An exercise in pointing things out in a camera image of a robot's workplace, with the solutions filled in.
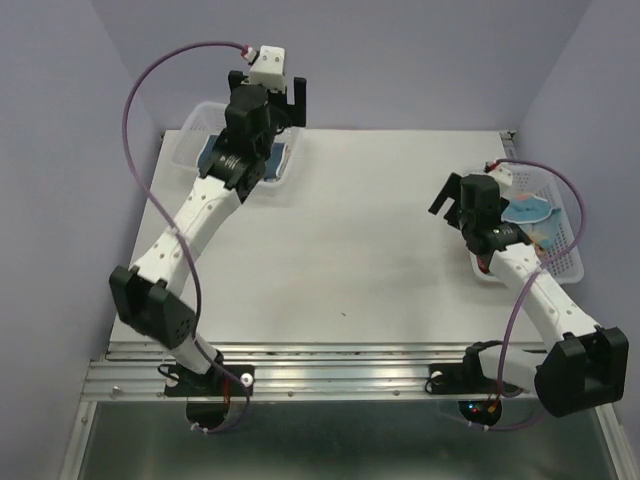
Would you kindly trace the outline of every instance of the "metal frame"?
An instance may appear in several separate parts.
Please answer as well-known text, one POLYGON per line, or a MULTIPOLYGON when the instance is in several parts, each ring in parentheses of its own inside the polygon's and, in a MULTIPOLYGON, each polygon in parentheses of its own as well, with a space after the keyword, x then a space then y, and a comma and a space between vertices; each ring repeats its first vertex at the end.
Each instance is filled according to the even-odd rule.
MULTIPOLYGON (((460 361, 463 344, 220 344, 225 362, 256 367, 253 401, 430 401, 469 396, 429 395, 424 387, 431 363, 460 361)), ((514 344, 521 349, 541 344, 514 344)), ((182 401, 164 396, 156 371, 171 360, 153 343, 112 344, 92 362, 65 456, 61 480, 77 480, 98 402, 182 401)), ((211 398, 190 398, 190 401, 211 398)), ((619 479, 640 479, 626 435, 611 405, 596 408, 604 443, 619 479)))

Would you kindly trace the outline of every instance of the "basket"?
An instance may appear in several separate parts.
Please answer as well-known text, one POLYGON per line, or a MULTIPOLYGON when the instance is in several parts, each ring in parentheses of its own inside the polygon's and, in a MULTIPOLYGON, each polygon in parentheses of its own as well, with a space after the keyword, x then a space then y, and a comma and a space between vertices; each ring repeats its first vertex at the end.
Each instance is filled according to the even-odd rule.
MULTIPOLYGON (((187 117, 176 139, 171 163, 178 168, 196 173, 198 156, 210 135, 218 135, 225 128, 224 110, 226 105, 215 102, 202 102, 187 117)), ((301 128, 288 128, 275 138, 275 143, 284 144, 284 154, 280 165, 280 173, 273 180, 262 180, 257 187, 275 188, 280 186, 291 171, 300 144, 301 128)))
MULTIPOLYGON (((521 193, 533 193, 534 195, 545 198, 552 208, 560 207, 562 209, 559 213, 558 235, 555 243, 551 249, 549 249, 548 255, 555 255, 562 249, 568 247, 571 242, 573 242, 574 236, 554 176, 546 170, 528 165, 509 164, 507 168, 513 173, 513 185, 505 193, 506 198, 512 198, 521 193)), ((471 254, 471 265, 474 273, 481 280, 499 282, 493 275, 484 274, 480 271, 476 257, 473 254, 471 254)), ((577 248, 574 248, 567 255, 551 263, 547 267, 547 270, 559 284, 578 283, 582 280, 582 277, 584 277, 584 268, 577 248)))

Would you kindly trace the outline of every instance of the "blue cloth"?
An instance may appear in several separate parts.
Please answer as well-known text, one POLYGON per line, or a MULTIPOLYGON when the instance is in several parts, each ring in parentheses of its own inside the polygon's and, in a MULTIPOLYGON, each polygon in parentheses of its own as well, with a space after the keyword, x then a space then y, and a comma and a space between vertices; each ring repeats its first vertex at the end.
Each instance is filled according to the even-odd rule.
POLYGON ((554 208, 551 214, 537 223, 520 225, 520 228, 527 234, 533 243, 544 250, 549 250, 554 243, 560 230, 561 208, 554 208))
MULTIPOLYGON (((207 143, 198 156, 198 168, 200 168, 211 155, 213 146, 215 145, 217 138, 217 135, 209 135, 207 143)), ((276 180, 280 177, 280 172, 278 171, 278 169, 280 167, 280 164, 282 163, 283 158, 284 143, 274 143, 273 147, 271 147, 271 156, 266 163, 266 171, 263 178, 264 180, 276 180)))
POLYGON ((509 206, 502 212, 502 219, 518 225, 541 222, 551 215, 551 205, 532 193, 523 193, 509 200, 509 206))

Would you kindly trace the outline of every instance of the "cable clip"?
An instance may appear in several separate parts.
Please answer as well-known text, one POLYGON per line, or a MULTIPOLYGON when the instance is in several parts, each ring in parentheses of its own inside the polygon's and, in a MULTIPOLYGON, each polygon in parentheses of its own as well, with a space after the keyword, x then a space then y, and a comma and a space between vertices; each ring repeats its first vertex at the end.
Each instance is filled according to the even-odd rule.
POLYGON ((495 162, 487 162, 484 164, 484 173, 489 173, 493 171, 498 165, 500 165, 500 161, 496 160, 495 162))
POLYGON ((250 45, 245 45, 244 50, 241 53, 242 58, 244 58, 249 65, 254 64, 259 54, 260 52, 257 50, 254 50, 253 47, 251 47, 250 45))
POLYGON ((184 236, 184 233, 182 233, 182 230, 180 230, 178 227, 171 227, 171 229, 169 230, 171 232, 172 235, 174 235, 176 238, 181 238, 182 240, 184 240, 185 242, 187 241, 187 237, 184 236))

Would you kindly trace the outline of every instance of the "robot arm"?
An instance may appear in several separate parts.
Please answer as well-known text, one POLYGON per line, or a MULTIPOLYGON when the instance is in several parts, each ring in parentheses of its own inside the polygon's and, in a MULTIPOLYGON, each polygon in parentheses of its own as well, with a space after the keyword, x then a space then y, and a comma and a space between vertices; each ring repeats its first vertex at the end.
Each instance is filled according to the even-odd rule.
MULTIPOLYGON (((526 234, 503 222, 508 202, 501 198, 497 175, 452 174, 429 211, 437 214, 446 198, 454 203, 447 222, 460 229, 479 265, 518 295, 540 261, 526 234)), ((622 398, 628 341, 618 328, 605 329, 582 311, 547 271, 540 272, 525 297, 523 309, 545 345, 545 353, 510 348, 505 382, 535 393, 554 416, 614 402, 622 398)), ((501 342, 469 347, 462 377, 468 390, 498 376, 501 342)))
MULTIPOLYGON (((305 79, 294 79, 295 103, 287 104, 284 49, 249 49, 245 58, 248 76, 229 73, 226 128, 174 217, 194 261, 264 175, 275 136, 306 124, 305 79)), ((198 319, 180 300, 189 265, 177 235, 167 228, 130 268, 116 267, 109 285, 120 320, 162 344, 183 367, 208 375, 209 359, 222 362, 222 355, 196 333, 198 319)))

